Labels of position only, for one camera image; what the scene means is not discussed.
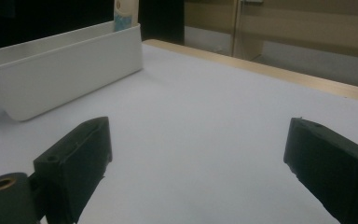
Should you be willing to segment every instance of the white tabletop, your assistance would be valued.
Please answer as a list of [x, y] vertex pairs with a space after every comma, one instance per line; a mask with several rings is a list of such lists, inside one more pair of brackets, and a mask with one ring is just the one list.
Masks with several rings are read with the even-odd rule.
[[0, 106], [0, 175], [108, 116], [113, 162], [79, 223], [337, 223], [283, 152], [292, 117], [358, 144], [358, 101], [147, 45], [144, 63], [28, 121]]

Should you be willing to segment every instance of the white plastic tray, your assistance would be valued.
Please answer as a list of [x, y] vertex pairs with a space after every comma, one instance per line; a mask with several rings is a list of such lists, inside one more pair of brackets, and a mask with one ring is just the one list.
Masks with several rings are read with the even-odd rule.
[[0, 104], [26, 120], [140, 70], [140, 25], [112, 22], [0, 49]]

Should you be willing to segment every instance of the black plastic part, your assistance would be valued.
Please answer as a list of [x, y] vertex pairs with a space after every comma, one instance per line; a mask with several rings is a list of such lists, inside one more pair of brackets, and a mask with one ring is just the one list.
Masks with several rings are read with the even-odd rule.
[[184, 0], [140, 0], [138, 19], [142, 40], [185, 44]]
[[35, 224], [34, 201], [27, 175], [0, 176], [0, 224]]
[[112, 0], [0, 0], [0, 48], [113, 19]]
[[112, 161], [108, 118], [86, 121], [34, 160], [47, 187], [48, 223], [77, 223]]
[[318, 123], [292, 119], [283, 160], [340, 223], [358, 224], [358, 145]]
[[0, 224], [73, 224], [112, 161], [108, 118], [86, 121], [34, 160], [35, 172], [0, 176]]

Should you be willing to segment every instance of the white surface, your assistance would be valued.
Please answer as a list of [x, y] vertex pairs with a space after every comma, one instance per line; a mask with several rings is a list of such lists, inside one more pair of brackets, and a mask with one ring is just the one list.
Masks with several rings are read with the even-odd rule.
[[0, 49], [0, 104], [25, 120], [142, 68], [140, 26], [112, 22]]
[[291, 117], [358, 143], [358, 101], [144, 46], [144, 69], [24, 122], [0, 106], [0, 175], [108, 116], [113, 162], [81, 223], [337, 223], [283, 163]]

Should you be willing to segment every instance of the beige wall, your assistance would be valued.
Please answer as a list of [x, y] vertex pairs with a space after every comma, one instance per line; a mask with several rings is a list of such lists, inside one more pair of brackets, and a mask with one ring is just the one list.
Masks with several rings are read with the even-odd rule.
[[232, 34], [236, 0], [185, 0], [185, 25]]
[[267, 40], [358, 57], [358, 1], [265, 0], [243, 5], [238, 18], [235, 50]]

